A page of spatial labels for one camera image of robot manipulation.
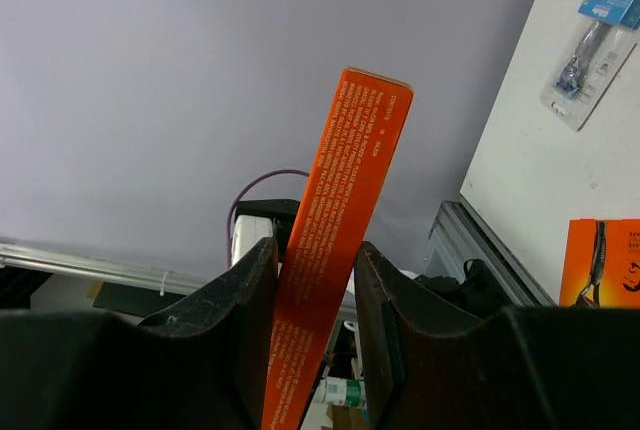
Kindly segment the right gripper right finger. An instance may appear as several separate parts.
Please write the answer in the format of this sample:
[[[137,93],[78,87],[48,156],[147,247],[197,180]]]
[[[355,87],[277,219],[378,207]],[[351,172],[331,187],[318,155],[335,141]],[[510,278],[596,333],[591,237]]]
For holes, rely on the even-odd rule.
[[[375,429],[635,429],[635,310],[507,307],[479,319],[373,244],[354,264]]]

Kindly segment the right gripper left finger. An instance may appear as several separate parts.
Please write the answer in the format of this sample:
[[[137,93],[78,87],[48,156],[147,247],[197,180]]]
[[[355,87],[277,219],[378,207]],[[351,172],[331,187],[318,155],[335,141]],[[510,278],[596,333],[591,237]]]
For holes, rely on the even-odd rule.
[[[138,324],[104,311],[1,315],[5,429],[257,429],[274,238]]]

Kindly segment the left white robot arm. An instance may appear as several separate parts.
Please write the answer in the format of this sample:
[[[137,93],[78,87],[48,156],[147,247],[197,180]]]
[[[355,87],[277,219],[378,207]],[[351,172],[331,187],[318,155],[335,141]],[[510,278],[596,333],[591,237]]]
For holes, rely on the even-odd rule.
[[[228,228],[228,266],[236,264],[259,240],[270,237],[277,241],[282,264],[299,206],[293,199],[240,200],[231,212]]]

